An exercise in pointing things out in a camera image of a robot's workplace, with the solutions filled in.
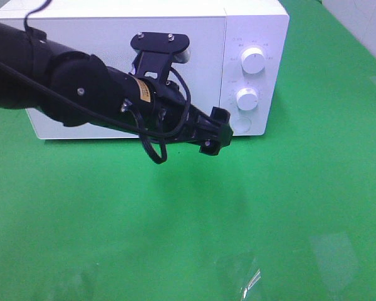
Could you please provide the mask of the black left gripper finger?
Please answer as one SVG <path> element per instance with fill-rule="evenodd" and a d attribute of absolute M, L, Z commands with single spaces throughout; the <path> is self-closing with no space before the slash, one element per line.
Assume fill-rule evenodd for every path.
<path fill-rule="evenodd" d="M 231 114 L 224 108 L 213 107 L 210 115 L 204 117 L 204 127 L 207 129 L 230 128 Z"/>
<path fill-rule="evenodd" d="M 192 143 L 200 147 L 200 153 L 217 156 L 223 147 L 230 145 L 232 135 L 233 131 L 229 125 L 221 125 L 216 128 L 199 128 L 196 130 Z"/>

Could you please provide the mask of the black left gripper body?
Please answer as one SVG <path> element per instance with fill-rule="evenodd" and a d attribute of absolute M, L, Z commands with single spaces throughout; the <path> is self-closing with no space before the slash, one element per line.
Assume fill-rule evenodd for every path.
<path fill-rule="evenodd" d="M 165 80 L 137 77 L 108 67 L 117 103 L 108 127 L 154 141 L 205 144 L 207 115 L 191 103 L 191 92 L 179 72 L 166 69 Z"/>

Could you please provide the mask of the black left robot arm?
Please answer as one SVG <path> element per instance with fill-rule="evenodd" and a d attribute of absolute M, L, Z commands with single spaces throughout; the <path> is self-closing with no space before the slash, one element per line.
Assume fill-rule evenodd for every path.
<path fill-rule="evenodd" d="M 0 108 L 35 108 L 66 127 L 93 124 L 139 137 L 156 163 L 167 160 L 169 143 L 188 142 L 215 156 L 229 145 L 230 114 L 214 107 L 205 114 L 173 63 L 189 47 L 184 34 L 143 32 L 131 73 L 106 66 L 95 55 L 47 38 L 30 26 L 0 23 Z"/>

